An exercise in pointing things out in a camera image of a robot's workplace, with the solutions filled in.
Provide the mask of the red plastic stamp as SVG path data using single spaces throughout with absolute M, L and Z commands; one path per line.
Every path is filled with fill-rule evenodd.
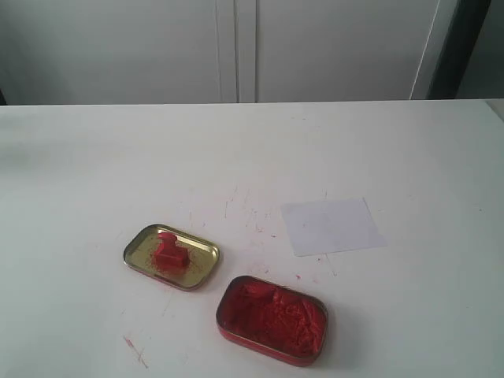
M 177 236 L 171 232 L 161 232 L 157 235 L 159 244 L 151 258 L 157 271 L 170 274 L 185 273 L 189 265 L 187 248 L 177 244 Z

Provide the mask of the dark post at right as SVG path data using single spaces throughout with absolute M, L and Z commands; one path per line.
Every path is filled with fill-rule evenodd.
M 456 97 L 491 3 L 492 0 L 457 1 L 428 88 L 427 100 Z

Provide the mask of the red ink pad tin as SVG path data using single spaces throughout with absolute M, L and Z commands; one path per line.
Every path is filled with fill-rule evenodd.
M 216 322 L 227 340 L 304 367 L 321 354 L 329 316 L 318 298 L 254 276 L 237 276 L 220 300 Z

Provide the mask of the white paper sheet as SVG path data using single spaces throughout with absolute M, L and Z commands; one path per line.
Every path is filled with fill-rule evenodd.
M 387 245 L 363 198 L 288 203 L 280 210 L 297 257 Z

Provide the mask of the gold tin lid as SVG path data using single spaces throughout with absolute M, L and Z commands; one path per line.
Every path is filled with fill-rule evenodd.
M 158 234 L 171 232 L 177 236 L 177 244 L 189 253 L 189 265 L 185 273 L 162 273 L 153 266 L 151 258 L 158 247 Z M 193 291 L 202 286 L 212 275 L 220 259 L 220 250 L 214 243 L 164 224 L 151 224 L 135 236 L 125 247 L 124 263 L 136 272 L 183 291 Z

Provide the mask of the white cabinet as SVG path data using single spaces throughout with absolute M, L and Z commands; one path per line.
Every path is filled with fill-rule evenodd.
M 453 1 L 4 1 L 10 105 L 424 99 Z

